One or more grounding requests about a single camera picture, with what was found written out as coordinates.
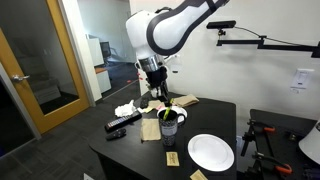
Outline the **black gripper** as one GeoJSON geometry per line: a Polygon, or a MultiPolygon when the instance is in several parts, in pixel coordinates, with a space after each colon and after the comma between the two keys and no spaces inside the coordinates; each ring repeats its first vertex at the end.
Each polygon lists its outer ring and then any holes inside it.
{"type": "Polygon", "coordinates": [[[167,79],[167,69],[165,67],[161,67],[160,69],[147,72],[147,82],[149,87],[151,88],[150,93],[153,98],[158,97],[157,88],[161,88],[161,101],[168,102],[168,88],[166,84],[167,79]]]}

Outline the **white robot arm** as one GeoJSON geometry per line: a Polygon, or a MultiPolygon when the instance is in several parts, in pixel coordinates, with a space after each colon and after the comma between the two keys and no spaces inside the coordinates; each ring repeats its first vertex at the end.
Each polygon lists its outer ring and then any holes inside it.
{"type": "Polygon", "coordinates": [[[154,98],[168,102],[164,56],[181,50],[190,33],[229,0],[184,0],[167,12],[141,10],[126,21],[138,67],[146,73],[154,98]]]}

